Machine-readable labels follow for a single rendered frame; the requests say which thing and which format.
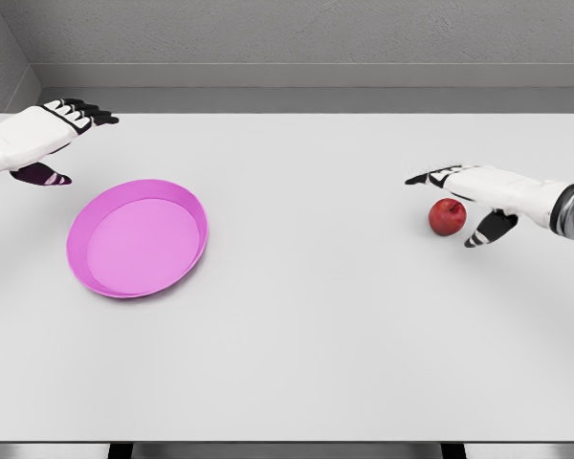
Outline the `red apple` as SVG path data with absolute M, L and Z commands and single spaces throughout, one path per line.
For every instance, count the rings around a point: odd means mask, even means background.
M 439 236 L 450 236 L 460 232 L 467 220 L 464 205 L 451 198 L 437 201 L 429 211 L 428 221 L 431 230 Z

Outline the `pink round plate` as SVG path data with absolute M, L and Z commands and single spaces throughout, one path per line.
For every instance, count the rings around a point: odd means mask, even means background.
M 195 267 L 209 229 L 205 208 L 186 188 L 131 181 L 103 191 L 78 213 L 66 240 L 67 261 L 96 294 L 154 295 Z

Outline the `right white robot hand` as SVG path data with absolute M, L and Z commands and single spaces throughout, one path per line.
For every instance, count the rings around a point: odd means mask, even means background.
M 550 228 L 553 202 L 544 194 L 544 183 L 517 173 L 487 166 L 453 165 L 416 175 L 405 184 L 437 186 L 492 209 L 465 241 L 467 248 L 497 241 L 516 226 L 520 216 Z

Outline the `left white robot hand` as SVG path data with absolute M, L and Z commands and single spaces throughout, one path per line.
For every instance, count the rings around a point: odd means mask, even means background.
M 111 112 L 77 98 L 30 106 L 0 122 L 0 137 L 7 144 L 9 161 L 9 168 L 3 172 L 34 186 L 67 186 L 72 179 L 41 160 L 94 127 L 119 122 Z

